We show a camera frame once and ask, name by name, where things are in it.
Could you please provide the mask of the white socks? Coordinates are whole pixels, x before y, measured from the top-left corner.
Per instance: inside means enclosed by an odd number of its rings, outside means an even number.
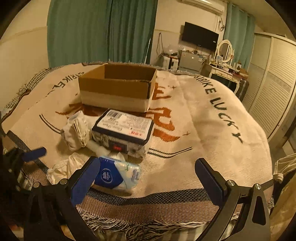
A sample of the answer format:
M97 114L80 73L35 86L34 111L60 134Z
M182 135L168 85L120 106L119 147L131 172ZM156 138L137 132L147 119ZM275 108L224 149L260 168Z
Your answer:
M66 125L61 129L61 136L72 152L86 147L91 139L91 130L81 110L67 119Z

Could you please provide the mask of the black white tissue pack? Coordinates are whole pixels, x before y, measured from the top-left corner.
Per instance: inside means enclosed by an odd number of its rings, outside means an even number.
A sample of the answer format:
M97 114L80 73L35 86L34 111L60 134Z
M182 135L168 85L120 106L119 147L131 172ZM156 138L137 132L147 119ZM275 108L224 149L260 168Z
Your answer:
M93 140L107 149L142 160L154 129L150 118L108 109L92 127Z

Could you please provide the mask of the white crumpled cloth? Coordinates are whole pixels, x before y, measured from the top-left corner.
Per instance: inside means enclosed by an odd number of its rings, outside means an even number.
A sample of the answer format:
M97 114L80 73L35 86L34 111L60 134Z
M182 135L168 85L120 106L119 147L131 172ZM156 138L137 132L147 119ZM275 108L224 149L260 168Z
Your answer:
M79 154L73 153L68 159L59 161L49 168L46 177L52 185L58 184L62 179L69 179L76 170L83 167L84 163Z

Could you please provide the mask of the checkered bed sheet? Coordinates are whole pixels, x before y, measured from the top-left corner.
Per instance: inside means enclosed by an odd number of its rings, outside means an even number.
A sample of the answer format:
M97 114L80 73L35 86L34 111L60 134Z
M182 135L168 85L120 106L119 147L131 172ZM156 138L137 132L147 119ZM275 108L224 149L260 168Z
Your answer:
M35 74L28 83L24 84L18 90L15 97L2 110L10 110L15 107L20 101L20 97L22 94L24 94L26 91L32 91L43 78L45 78L49 73L55 71L56 69L58 69L58 67L47 68Z

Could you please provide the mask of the open cardboard box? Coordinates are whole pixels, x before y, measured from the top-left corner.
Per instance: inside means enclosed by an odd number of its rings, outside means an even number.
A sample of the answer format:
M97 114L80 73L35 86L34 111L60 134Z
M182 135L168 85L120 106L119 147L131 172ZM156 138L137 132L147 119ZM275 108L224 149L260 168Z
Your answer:
M127 63L106 63L78 79L83 104L145 113L156 85L156 68Z

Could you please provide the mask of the white louvred wardrobe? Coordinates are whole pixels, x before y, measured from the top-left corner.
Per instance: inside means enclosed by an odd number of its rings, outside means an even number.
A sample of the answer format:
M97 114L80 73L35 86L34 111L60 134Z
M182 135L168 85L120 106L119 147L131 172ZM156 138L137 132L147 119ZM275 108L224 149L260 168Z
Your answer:
M270 140L282 127L295 99L295 42L256 33L242 101Z

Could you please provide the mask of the green curtain left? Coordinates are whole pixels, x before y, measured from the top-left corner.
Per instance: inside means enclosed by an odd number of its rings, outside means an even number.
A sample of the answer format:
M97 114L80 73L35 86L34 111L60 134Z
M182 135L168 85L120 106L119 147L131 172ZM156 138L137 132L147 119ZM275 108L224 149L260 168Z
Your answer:
M49 66L149 63L157 6L158 1L51 1Z

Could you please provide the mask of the green curtain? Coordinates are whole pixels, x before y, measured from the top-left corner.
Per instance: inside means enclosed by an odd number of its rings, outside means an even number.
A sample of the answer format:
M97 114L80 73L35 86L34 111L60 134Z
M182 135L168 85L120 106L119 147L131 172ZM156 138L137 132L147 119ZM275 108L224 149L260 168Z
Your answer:
M255 17L233 3L227 4L224 40L229 40L234 51L234 63L248 69L251 60L255 31Z
M157 6L158 1L51 1L49 66L149 63Z

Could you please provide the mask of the white dressing table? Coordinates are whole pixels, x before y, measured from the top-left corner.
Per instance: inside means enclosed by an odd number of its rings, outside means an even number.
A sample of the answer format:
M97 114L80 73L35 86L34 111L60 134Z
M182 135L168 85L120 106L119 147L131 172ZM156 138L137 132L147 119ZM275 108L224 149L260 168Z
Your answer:
M230 73L225 70L216 68L208 63L205 63L203 65L200 74L224 84L236 95L239 95L241 92L246 92L249 87L249 83L247 80L235 76L234 73Z

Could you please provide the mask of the grey mini fridge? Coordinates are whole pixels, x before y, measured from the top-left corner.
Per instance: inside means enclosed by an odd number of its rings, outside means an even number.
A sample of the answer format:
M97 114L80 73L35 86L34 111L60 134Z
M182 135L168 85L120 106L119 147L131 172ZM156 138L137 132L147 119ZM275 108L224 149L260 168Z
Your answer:
M187 51L182 51L179 59L179 70L188 72L200 72L203 62L203 56Z

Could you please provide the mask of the oval vanity mirror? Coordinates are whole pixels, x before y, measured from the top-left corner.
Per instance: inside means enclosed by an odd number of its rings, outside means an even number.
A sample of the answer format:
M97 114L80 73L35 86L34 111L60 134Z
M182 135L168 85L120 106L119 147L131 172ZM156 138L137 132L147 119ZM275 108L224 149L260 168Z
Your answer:
M222 40L216 49L218 63L228 63L234 57L234 49L229 40Z

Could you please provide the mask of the white drawer cabinet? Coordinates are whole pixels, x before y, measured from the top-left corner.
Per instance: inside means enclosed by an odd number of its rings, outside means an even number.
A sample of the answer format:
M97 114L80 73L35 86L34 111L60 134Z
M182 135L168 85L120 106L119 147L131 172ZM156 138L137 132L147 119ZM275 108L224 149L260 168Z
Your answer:
M163 56L162 67L168 70L177 70L179 65L179 59L174 56Z

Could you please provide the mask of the green curtain right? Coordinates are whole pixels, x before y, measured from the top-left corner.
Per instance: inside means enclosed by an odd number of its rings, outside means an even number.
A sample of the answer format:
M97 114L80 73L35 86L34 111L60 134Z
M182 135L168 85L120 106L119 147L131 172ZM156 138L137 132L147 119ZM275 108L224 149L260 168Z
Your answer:
M251 60L255 31L255 17L233 3L227 4L224 40L229 40L234 51L234 63L248 69Z

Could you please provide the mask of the white air conditioner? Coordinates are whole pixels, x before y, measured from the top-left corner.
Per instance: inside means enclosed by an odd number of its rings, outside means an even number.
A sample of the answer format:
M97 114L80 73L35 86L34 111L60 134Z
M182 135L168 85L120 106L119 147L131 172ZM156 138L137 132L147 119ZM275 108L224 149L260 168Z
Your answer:
M225 11L225 7L217 1L210 0L181 0L181 3L190 4L198 8L205 9L217 15L222 15Z

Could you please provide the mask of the black wall television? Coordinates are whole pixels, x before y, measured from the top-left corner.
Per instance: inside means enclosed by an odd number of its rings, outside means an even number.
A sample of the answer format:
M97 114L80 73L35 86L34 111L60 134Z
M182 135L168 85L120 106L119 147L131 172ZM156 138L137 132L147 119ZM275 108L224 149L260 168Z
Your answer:
M211 30L185 22L182 41L215 51L219 35Z

